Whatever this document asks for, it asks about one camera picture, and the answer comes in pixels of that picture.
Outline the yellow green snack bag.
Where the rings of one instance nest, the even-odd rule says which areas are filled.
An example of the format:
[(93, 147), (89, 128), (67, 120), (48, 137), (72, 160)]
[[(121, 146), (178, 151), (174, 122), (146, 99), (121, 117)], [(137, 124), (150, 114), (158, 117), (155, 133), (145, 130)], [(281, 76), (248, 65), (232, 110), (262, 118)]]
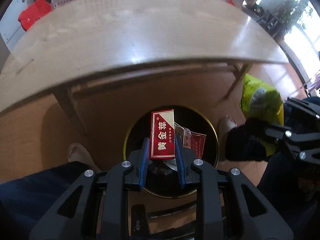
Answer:
[(268, 83), (246, 74), (242, 88), (240, 109), (246, 121), (259, 118), (269, 124), (284, 124), (284, 106), (280, 93)]

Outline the red cigarette box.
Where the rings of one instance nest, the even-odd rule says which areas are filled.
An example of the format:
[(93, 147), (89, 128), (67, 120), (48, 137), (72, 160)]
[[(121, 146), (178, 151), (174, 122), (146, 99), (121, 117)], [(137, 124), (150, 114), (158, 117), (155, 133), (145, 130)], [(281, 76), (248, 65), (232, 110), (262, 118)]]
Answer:
[(182, 141), (183, 147), (193, 150), (197, 158), (202, 158), (206, 135), (179, 125), (175, 121), (174, 110), (165, 109), (151, 113), (150, 159), (174, 159), (176, 136)]

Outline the black round trash bin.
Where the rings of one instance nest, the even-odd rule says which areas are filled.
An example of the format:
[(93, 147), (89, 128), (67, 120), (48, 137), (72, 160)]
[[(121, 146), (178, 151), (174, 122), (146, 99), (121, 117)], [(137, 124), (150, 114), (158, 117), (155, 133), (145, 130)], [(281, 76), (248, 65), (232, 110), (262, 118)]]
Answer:
[(200, 113), (184, 106), (152, 109), (130, 128), (125, 154), (143, 150), (147, 164), (140, 185), (153, 195), (179, 198), (196, 190), (199, 175), (191, 169), (194, 159), (217, 165), (216, 131)]

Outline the right beige slipper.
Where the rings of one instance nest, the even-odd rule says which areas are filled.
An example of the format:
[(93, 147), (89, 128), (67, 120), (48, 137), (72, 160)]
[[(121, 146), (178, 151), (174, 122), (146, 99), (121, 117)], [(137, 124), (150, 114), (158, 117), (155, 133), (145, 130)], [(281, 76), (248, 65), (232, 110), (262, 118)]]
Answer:
[(238, 125), (235, 122), (235, 120), (227, 115), (224, 116), (219, 120), (218, 123), (218, 141), (219, 141), (219, 147), (220, 152), (223, 153), (225, 150), (225, 144), (228, 133), (233, 129), (236, 128)]

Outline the beige slipper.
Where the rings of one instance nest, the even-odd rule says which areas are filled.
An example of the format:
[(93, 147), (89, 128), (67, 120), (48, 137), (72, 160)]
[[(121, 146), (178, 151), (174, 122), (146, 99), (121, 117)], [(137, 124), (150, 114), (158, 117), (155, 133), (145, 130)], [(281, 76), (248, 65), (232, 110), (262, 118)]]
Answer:
[(72, 143), (69, 146), (67, 159), (70, 163), (78, 161), (88, 165), (95, 172), (101, 172), (101, 169), (97, 167), (88, 150), (79, 143)]
[(225, 150), (225, 144), (228, 133), (233, 129), (236, 128), (238, 125), (235, 122), (235, 120), (227, 115), (224, 116), (219, 120), (218, 123), (218, 141), (219, 141), (219, 147), (220, 152), (223, 153)]

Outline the black chair under person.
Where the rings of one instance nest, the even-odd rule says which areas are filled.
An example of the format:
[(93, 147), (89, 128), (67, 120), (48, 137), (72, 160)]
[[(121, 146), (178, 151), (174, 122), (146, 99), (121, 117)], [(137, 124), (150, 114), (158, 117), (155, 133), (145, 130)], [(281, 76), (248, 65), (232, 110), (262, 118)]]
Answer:
[[(131, 208), (134, 205), (143, 204), (145, 206), (146, 213), (162, 211), (171, 209), (174, 207), (181, 206), (183, 204), (191, 203), (197, 200), (197, 194), (191, 194), (186, 197), (177, 199), (159, 198), (145, 191), (143, 192), (132, 192), (128, 194), (128, 224), (129, 224), (129, 235), (131, 233)], [(196, 207), (192, 207), (187, 211), (182, 211), (174, 215), (160, 218), (148, 218), (149, 230), (151, 233), (158, 233), (164, 230), (178, 228), (185, 224), (188, 224), (196, 219)]]

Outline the person's right leg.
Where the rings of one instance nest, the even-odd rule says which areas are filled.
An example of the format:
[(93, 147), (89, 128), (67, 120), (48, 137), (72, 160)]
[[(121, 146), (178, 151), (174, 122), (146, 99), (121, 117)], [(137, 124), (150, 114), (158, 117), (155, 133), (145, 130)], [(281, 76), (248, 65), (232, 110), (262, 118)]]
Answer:
[(257, 186), (289, 225), (294, 239), (319, 239), (319, 165), (276, 153)]

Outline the person's leg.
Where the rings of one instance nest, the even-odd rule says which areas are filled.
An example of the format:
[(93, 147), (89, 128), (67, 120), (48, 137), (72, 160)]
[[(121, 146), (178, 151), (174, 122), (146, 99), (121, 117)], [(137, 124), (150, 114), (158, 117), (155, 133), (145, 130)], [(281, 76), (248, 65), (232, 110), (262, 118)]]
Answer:
[(99, 168), (73, 161), (1, 184), (1, 239), (28, 239), (32, 228), (78, 177)]
[(257, 186), (289, 225), (294, 239), (319, 239), (319, 165), (276, 153)]

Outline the left beige slipper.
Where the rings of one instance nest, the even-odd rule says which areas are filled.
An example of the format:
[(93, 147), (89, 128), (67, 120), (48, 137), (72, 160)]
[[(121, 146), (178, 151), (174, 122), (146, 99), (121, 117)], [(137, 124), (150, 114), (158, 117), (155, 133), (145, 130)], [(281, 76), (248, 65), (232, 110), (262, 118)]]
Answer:
[(69, 146), (67, 159), (70, 163), (78, 161), (88, 165), (95, 172), (101, 172), (101, 169), (97, 167), (88, 150), (79, 143), (72, 143)]

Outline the person's left leg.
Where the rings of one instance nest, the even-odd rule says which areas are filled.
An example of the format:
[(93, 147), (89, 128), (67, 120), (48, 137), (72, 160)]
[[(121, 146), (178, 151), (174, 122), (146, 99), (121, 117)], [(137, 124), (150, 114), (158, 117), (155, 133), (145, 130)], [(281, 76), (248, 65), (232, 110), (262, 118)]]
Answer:
[(99, 168), (73, 161), (1, 184), (1, 239), (28, 239), (32, 228), (78, 177)]

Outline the black wooden chair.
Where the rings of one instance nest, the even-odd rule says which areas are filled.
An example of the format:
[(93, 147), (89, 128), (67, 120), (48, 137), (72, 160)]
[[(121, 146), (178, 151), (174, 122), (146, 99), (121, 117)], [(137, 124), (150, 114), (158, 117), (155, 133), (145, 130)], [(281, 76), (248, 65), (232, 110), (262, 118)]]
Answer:
[(244, 5), (243, 11), (259, 24), (273, 38), (279, 37), (284, 30), (282, 20), (274, 16), (268, 10), (255, 4), (253, 6)]

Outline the green potted plant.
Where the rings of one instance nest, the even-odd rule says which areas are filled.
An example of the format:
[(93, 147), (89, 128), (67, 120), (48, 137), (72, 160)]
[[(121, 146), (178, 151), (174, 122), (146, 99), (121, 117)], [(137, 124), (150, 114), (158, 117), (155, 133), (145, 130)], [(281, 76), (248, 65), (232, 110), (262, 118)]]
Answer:
[(282, 0), (273, 11), (277, 19), (277, 32), (275, 36), (284, 37), (290, 33), (295, 25), (305, 29), (305, 23), (301, 20), (304, 15), (312, 16), (313, 8), (309, 0)]

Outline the red bag on floor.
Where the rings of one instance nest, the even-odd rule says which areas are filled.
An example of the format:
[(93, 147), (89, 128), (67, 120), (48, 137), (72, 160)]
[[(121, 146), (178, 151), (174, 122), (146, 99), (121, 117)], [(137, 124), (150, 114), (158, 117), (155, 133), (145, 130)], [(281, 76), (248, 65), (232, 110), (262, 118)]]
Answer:
[(226, 0), (226, 2), (236, 7), (236, 4), (233, 2), (233, 0)]

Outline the white cabinet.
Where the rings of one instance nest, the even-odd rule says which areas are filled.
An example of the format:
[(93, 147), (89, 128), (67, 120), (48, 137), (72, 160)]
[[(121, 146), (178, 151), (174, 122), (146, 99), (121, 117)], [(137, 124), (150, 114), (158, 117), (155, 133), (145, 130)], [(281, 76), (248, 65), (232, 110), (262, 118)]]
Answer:
[(18, 17), (33, 2), (34, 0), (11, 0), (1, 19), (1, 37), (10, 52), (25, 33)]

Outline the red pig plastic chair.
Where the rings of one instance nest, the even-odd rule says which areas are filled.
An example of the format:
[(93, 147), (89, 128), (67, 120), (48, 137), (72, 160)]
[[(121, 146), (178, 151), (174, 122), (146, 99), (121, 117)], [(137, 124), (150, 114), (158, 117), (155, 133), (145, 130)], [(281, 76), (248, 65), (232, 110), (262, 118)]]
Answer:
[(47, 0), (36, 0), (20, 13), (18, 22), (20, 22), (22, 29), (27, 31), (36, 21), (43, 18), (51, 11), (52, 7)]

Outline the wooden table frame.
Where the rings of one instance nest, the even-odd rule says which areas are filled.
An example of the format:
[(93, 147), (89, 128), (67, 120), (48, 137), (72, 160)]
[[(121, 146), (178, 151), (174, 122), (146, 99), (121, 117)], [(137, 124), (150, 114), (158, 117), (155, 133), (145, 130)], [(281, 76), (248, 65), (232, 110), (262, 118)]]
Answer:
[(74, 0), (38, 20), (1, 71), (1, 113), (73, 85), (172, 64), (286, 64), (275, 40), (222, 0)]

